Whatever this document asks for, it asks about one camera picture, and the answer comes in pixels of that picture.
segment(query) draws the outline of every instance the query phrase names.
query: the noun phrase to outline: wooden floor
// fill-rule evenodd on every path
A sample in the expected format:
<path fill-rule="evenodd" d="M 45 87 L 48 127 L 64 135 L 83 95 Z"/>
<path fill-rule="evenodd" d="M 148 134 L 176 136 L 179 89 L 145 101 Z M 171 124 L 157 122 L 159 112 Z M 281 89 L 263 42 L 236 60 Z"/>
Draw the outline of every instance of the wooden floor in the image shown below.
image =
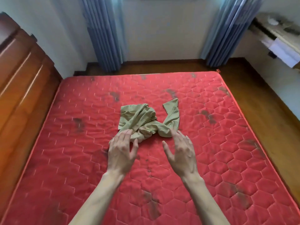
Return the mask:
<path fill-rule="evenodd" d="M 209 71 L 203 62 L 127 64 L 117 75 Z M 290 193 L 300 203 L 300 122 L 246 60 L 231 59 L 221 75 Z M 104 75 L 91 67 L 88 75 Z"/>

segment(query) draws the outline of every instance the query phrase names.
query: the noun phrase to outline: forearm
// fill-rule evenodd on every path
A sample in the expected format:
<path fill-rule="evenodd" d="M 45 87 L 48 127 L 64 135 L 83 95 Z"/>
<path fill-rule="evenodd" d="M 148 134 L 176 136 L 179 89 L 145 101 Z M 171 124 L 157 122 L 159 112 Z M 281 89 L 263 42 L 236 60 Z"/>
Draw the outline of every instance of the forearm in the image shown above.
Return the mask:
<path fill-rule="evenodd" d="M 203 225 L 230 225 L 200 175 L 190 175 L 182 181 L 193 199 Z"/>
<path fill-rule="evenodd" d="M 106 172 L 83 204 L 69 225 L 99 225 L 105 215 L 110 201 L 123 180 L 123 176 L 116 172 Z"/>

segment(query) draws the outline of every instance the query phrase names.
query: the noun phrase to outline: quilted mattress cover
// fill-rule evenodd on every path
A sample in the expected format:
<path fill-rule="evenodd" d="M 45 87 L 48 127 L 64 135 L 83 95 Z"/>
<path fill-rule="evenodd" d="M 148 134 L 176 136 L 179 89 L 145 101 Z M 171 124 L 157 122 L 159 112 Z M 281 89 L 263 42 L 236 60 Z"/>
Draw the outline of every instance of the quilted mattress cover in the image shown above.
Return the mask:
<path fill-rule="evenodd" d="M 200 175 L 231 225 L 300 223 L 299 209 L 217 72 L 65 79 L 2 224 L 68 224 L 107 169 L 122 105 L 179 99 L 183 134 Z M 103 224 L 201 224 L 156 135 L 140 144 Z M 164 140 L 173 145 L 172 139 Z"/>

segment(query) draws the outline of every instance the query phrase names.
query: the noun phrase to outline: curtain fold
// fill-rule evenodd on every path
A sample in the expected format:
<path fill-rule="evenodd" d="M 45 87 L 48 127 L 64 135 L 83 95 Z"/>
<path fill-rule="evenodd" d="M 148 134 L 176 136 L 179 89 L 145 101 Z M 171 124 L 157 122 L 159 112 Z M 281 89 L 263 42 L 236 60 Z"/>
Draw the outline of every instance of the curtain fold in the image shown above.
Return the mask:
<path fill-rule="evenodd" d="M 122 0 L 80 0 L 97 60 L 106 72 L 126 61 Z"/>
<path fill-rule="evenodd" d="M 201 53 L 207 65 L 217 67 L 227 63 L 263 1 L 223 1 Z"/>

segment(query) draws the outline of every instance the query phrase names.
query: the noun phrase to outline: green cloth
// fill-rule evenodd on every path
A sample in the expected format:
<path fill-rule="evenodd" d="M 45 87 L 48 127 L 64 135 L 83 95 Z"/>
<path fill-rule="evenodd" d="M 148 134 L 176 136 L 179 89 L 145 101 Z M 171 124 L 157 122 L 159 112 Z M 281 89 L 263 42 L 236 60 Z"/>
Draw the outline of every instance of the green cloth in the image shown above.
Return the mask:
<path fill-rule="evenodd" d="M 121 107 L 121 118 L 118 129 L 132 129 L 130 141 L 138 139 L 139 143 L 156 132 L 162 137 L 172 137 L 170 128 L 178 130 L 179 109 L 178 99 L 163 104 L 168 116 L 163 123 L 157 121 L 155 110 L 148 104 L 127 105 Z"/>

